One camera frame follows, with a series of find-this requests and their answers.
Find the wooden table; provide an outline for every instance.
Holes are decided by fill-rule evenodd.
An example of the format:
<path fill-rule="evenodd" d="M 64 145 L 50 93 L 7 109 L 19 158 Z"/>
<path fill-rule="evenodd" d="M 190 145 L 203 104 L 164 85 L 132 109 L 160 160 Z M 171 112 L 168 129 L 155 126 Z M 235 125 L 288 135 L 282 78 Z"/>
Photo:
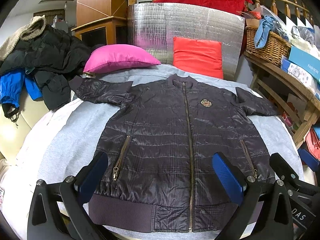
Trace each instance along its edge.
<path fill-rule="evenodd" d="M 281 68 L 247 52 L 244 52 L 244 55 L 250 62 L 254 63 L 257 66 L 252 82 L 250 84 L 250 88 L 260 93 L 260 91 L 258 91 L 258 88 L 260 86 L 263 87 L 279 103 L 279 105 L 282 106 L 282 108 L 289 114 L 291 119 L 299 127 L 292 137 L 294 144 L 298 149 L 304 142 L 304 137 L 308 133 L 310 127 L 316 123 L 320 116 L 320 101 L 299 80 L 284 72 Z M 302 116 L 298 117 L 294 113 L 294 111 L 292 111 L 292 109 L 287 105 L 287 103 L 261 80 L 261 78 L 263 77 L 263 72 L 268 72 L 270 75 L 276 77 L 284 85 L 290 88 L 297 97 L 307 103 Z"/>

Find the jacket sleeve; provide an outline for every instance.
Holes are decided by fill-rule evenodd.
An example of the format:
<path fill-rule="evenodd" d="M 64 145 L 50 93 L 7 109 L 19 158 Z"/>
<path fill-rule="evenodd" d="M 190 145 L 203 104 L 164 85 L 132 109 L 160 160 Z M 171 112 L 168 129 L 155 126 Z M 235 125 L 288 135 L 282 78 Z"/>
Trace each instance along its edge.
<path fill-rule="evenodd" d="M 91 103 L 109 103 L 116 106 L 124 101 L 131 101 L 129 93 L 132 81 L 123 83 L 110 83 L 94 78 L 81 78 L 76 76 L 69 82 L 70 88 L 76 96 L 83 101 Z"/>
<path fill-rule="evenodd" d="M 75 36 L 70 37 L 70 48 L 67 52 L 64 61 L 64 73 L 75 72 L 84 68 L 91 54 L 90 48 Z"/>
<path fill-rule="evenodd" d="M 70 87 L 63 75 L 42 70 L 33 70 L 32 74 L 42 92 L 43 101 L 49 110 L 70 102 Z"/>
<path fill-rule="evenodd" d="M 236 106 L 241 108 L 246 115 L 277 115 L 276 107 L 267 99 L 259 98 L 249 91 L 236 87 Z"/>

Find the cardboard box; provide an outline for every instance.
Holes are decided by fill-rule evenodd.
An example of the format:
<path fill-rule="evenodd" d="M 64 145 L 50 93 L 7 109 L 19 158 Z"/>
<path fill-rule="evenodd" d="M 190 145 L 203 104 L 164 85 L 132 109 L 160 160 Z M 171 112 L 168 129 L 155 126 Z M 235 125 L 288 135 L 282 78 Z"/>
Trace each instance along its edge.
<path fill-rule="evenodd" d="M 320 82 L 320 60 L 295 46 L 291 47 L 289 61 L 302 67 Z"/>
<path fill-rule="evenodd" d="M 259 20 L 257 19 L 245 19 L 245 23 L 247 24 L 247 26 L 256 26 L 259 27 Z"/>

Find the jacket pocket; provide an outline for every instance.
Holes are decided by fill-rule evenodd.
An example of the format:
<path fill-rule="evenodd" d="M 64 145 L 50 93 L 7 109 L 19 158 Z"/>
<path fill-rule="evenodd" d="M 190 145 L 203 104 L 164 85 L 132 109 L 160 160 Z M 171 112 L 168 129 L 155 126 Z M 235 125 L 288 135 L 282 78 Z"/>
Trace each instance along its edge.
<path fill-rule="evenodd" d="M 131 142 L 131 136 L 127 135 L 127 137 L 125 138 L 125 141 L 122 145 L 122 148 L 121 148 L 118 160 L 116 162 L 116 165 L 113 167 L 113 173 L 112 173 L 112 181 L 113 182 L 115 182 L 120 175 L 123 158 L 129 149 L 130 142 Z"/>
<path fill-rule="evenodd" d="M 254 176 L 255 178 L 257 178 L 258 171 L 257 171 L 257 169 L 255 168 L 255 166 L 253 165 L 252 159 L 251 159 L 251 157 L 250 157 L 250 155 L 249 155 L 249 151 L 248 151 L 247 146 L 246 146 L 245 143 L 244 143 L 244 140 L 240 140 L 240 144 L 241 144 L 241 146 L 242 146 L 242 150 L 243 150 L 243 152 L 244 152 L 244 155 L 245 155 L 245 157 L 247 158 L 248 163 L 249 163 L 249 165 L 250 165 L 250 168 L 251 168 L 251 171 L 252 171 L 252 176 Z"/>

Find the black puffer jacket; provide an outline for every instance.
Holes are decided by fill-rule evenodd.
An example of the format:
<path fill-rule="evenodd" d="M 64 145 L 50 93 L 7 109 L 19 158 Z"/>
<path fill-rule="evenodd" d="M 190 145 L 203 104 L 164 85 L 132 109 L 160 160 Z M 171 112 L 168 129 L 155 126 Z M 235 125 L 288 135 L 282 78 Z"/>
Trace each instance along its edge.
<path fill-rule="evenodd" d="M 68 81 L 81 73 L 91 50 L 78 38 L 47 25 L 29 41 L 19 40 L 14 50 L 0 61 L 0 76 L 16 68 L 31 73 L 49 110 L 70 101 Z"/>
<path fill-rule="evenodd" d="M 108 154 L 109 166 L 89 203 L 94 223 L 139 232 L 221 229 L 237 206 L 212 168 L 219 151 L 246 176 L 275 179 L 268 150 L 246 117 L 275 115 L 266 99 L 177 75 L 134 87 L 71 83 L 84 101 L 120 106 L 96 150 Z"/>

